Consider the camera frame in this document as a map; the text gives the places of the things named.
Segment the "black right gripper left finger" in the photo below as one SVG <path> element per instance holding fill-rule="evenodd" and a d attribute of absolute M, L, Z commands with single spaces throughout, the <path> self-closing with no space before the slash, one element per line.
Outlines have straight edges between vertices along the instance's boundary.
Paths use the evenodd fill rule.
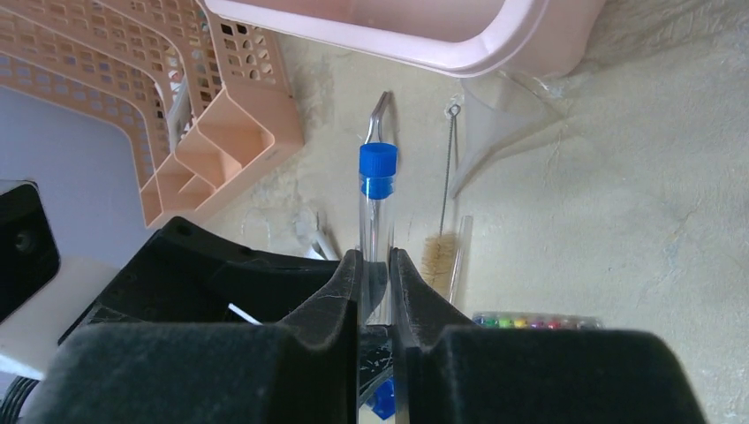
<path fill-rule="evenodd" d="M 27 423 L 355 423 L 363 260 L 280 322 L 98 323 L 71 334 Z"/>

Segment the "blue capped test tube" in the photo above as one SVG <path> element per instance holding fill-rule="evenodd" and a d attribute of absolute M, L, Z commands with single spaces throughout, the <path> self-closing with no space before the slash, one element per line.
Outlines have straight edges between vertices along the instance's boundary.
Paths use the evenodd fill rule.
<path fill-rule="evenodd" d="M 394 239 L 393 195 L 398 149 L 372 142 L 359 148 L 359 248 L 363 258 L 361 321 L 392 322 L 390 253 Z"/>

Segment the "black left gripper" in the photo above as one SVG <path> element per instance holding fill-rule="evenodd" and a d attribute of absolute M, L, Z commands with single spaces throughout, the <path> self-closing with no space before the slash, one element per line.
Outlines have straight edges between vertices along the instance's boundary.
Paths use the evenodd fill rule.
<path fill-rule="evenodd" d="M 337 261 L 273 254 L 175 217 L 157 231 L 67 329 L 104 322 L 282 320 L 321 289 Z"/>

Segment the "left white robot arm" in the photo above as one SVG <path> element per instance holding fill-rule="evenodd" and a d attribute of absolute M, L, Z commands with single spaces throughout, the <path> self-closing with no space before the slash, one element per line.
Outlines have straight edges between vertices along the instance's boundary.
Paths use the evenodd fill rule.
<path fill-rule="evenodd" d="M 336 295 L 352 257 L 233 243 L 181 217 L 122 269 L 64 260 L 36 184 L 1 184 L 5 423 L 353 423 L 390 376 Z"/>

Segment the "metal crucible tongs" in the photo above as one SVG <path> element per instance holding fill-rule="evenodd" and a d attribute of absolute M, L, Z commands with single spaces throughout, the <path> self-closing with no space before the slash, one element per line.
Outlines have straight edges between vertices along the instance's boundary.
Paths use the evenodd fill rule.
<path fill-rule="evenodd" d="M 385 112 L 390 105 L 391 98 L 392 93 L 390 91 L 384 91 L 381 94 L 377 104 L 374 107 L 374 110 L 370 115 L 368 121 L 367 136 L 363 141 L 364 144 L 369 144 L 371 142 L 382 142 L 382 121 L 385 116 Z"/>

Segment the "pink plastic bin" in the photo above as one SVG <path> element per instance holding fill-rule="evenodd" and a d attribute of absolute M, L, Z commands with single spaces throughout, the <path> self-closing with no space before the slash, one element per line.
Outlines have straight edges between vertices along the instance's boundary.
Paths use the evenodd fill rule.
<path fill-rule="evenodd" d="M 208 1 L 221 18 L 472 78 L 561 77 L 581 61 L 601 0 Z"/>

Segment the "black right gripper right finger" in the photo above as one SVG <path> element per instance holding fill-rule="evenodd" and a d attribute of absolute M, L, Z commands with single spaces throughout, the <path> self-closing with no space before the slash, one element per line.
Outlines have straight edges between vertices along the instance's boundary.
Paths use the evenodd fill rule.
<path fill-rule="evenodd" d="M 398 423 L 702 423 L 681 363 L 620 329 L 491 329 L 390 255 Z"/>

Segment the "wire test tube brush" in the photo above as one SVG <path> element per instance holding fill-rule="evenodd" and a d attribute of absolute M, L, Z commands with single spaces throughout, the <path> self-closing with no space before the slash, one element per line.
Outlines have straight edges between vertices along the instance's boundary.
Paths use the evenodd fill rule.
<path fill-rule="evenodd" d="M 458 138 L 458 115 L 461 106 L 451 104 L 446 110 L 449 118 L 449 135 L 447 153 L 445 156 L 445 171 L 443 180 L 443 195 L 441 202 L 440 221 L 436 234 L 426 238 L 421 260 L 421 275 L 429 287 L 441 295 L 446 295 L 450 288 L 450 279 L 456 249 L 456 234 L 445 230 L 445 218 L 450 189 L 450 170 L 454 144 Z"/>

